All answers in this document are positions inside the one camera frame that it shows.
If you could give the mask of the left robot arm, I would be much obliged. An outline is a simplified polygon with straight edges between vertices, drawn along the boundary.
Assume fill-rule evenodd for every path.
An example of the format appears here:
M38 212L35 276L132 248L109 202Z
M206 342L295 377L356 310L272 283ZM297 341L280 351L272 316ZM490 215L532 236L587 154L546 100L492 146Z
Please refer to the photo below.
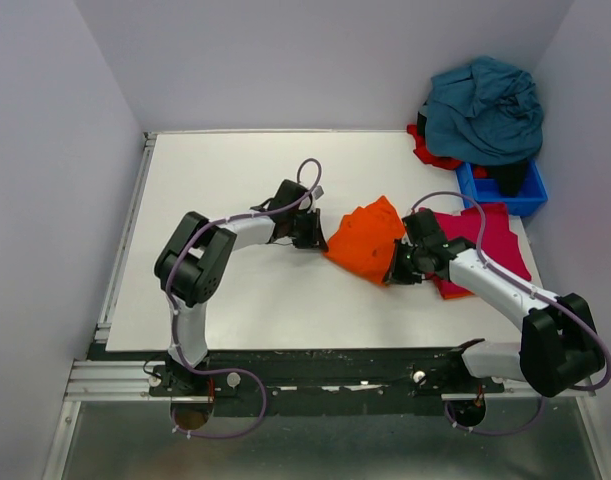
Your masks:
M323 188L285 180L265 203L227 218L189 212L155 262L154 275L171 314L168 354L192 371L208 354L207 303L219 288L233 252L289 239L297 249L326 252L320 209Z

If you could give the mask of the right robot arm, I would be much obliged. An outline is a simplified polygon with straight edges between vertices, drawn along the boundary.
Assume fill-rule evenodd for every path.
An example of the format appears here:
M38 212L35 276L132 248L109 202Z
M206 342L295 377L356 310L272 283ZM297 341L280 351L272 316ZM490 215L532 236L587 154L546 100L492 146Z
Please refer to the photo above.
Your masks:
M429 209L409 214L402 224L405 234L394 242L385 283L451 282L484 300L520 332L517 343L479 339L457 347L470 377L525 382L552 398L596 373L611 374L611 360L581 296L539 288L470 240L448 239Z

